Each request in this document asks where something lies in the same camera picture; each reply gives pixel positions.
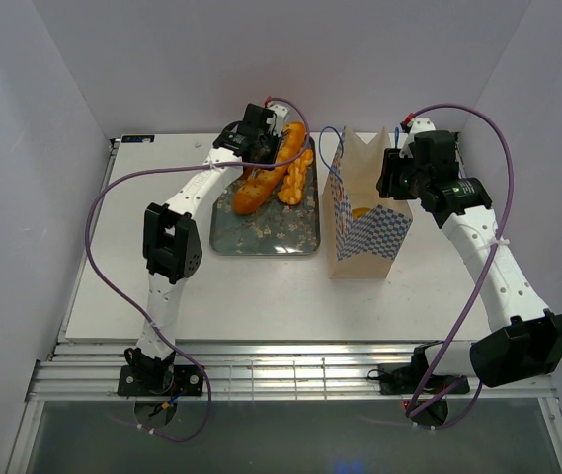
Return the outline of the long baguette bread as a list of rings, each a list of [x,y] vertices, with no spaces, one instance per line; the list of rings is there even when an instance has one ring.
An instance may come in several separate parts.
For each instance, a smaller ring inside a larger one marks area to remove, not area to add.
[[[306,128],[303,123],[295,121],[286,125],[283,129],[281,147],[275,163],[284,163],[293,158],[302,148],[306,135]],[[235,194],[232,203],[233,211],[238,215],[254,213],[268,200],[275,188],[279,184],[282,185],[289,165],[271,170],[261,170],[256,179],[252,181],[246,179]]]

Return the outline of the ring donut bread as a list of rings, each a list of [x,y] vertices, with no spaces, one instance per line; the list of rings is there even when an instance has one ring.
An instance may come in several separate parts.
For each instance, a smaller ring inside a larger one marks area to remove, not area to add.
[[[352,218],[353,220],[358,220],[371,212],[371,208],[369,207],[357,207],[352,209]]]

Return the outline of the blue checkered paper bag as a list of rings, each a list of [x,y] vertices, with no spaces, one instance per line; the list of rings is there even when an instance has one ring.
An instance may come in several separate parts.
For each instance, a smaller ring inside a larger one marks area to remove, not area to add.
[[[331,279],[385,279],[413,223],[405,200],[381,198],[376,189],[384,151],[384,129],[371,140],[346,127],[330,162],[321,205]],[[371,212],[353,220],[352,209]]]

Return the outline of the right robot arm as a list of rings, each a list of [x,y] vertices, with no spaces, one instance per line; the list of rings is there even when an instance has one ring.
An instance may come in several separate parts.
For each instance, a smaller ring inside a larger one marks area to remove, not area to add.
[[[476,178],[459,174],[456,140],[427,118],[414,120],[400,148],[384,152],[377,189],[383,198],[418,200],[451,242],[478,293],[490,333],[465,355],[449,349],[442,361],[425,357],[410,370],[413,385],[433,392],[453,374],[451,361],[464,362],[487,387],[553,372],[562,358],[562,313],[537,295],[514,258]]]

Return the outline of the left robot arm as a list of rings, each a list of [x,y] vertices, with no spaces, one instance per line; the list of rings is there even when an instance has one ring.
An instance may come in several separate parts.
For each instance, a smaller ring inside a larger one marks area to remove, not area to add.
[[[280,147],[287,107],[269,102],[250,104],[244,117],[213,141],[203,164],[164,204],[150,204],[144,213],[143,257],[149,273],[147,313],[136,347],[125,351],[127,363],[141,368],[140,383],[152,394],[167,392],[174,371],[165,364],[174,352],[175,327],[186,283],[201,264],[197,219],[243,173],[245,164],[272,164]]]

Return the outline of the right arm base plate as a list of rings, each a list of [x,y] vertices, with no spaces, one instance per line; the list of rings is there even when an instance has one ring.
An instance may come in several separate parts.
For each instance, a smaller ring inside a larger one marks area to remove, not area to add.
[[[371,369],[366,379],[376,382],[381,395],[412,395],[424,371],[415,372],[411,365],[396,367],[391,364],[379,364]],[[464,395],[470,392],[470,385],[466,377],[453,375],[432,375],[426,383],[422,393],[436,395],[457,382],[452,394]]]

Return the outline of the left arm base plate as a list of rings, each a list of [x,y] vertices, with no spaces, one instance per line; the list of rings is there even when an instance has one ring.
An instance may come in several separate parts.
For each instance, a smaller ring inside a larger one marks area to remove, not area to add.
[[[122,397],[151,397],[203,394],[203,377],[193,365],[171,365],[147,374],[128,365],[120,370],[117,394]]]

